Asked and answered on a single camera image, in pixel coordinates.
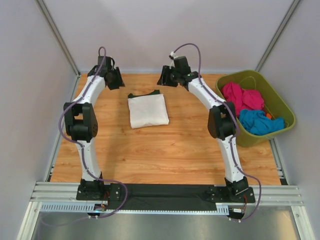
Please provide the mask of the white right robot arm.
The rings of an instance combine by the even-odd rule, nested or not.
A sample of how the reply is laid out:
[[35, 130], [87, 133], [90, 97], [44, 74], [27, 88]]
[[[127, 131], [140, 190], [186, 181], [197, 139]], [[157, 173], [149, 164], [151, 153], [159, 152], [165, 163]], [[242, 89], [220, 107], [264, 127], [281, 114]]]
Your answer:
[[181, 85], [197, 97], [208, 109], [207, 129], [217, 140], [225, 167], [225, 196], [231, 202], [242, 198], [249, 183], [242, 169], [236, 147], [237, 121], [235, 106], [219, 97], [197, 71], [192, 71], [185, 56], [171, 56], [170, 65], [164, 65], [158, 85]]

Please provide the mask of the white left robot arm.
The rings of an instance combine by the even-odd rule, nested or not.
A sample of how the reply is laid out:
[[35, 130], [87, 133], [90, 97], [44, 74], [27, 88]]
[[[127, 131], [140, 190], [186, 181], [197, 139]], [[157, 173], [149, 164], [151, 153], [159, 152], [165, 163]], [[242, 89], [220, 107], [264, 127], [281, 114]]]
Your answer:
[[99, 127], [94, 105], [105, 88], [115, 90], [124, 86], [120, 69], [115, 67], [115, 60], [110, 56], [100, 55], [97, 65], [87, 74], [87, 81], [80, 94], [74, 101], [66, 102], [63, 106], [67, 138], [76, 145], [82, 167], [77, 200], [108, 200], [108, 189], [96, 155], [95, 138]]

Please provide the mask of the white and green raglan t-shirt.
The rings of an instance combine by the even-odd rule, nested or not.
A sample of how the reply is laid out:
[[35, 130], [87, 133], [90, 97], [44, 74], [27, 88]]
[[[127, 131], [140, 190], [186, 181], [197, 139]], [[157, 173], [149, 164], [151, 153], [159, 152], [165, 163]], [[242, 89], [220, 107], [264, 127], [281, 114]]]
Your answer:
[[158, 89], [144, 95], [130, 93], [127, 97], [132, 129], [169, 124], [165, 97]]

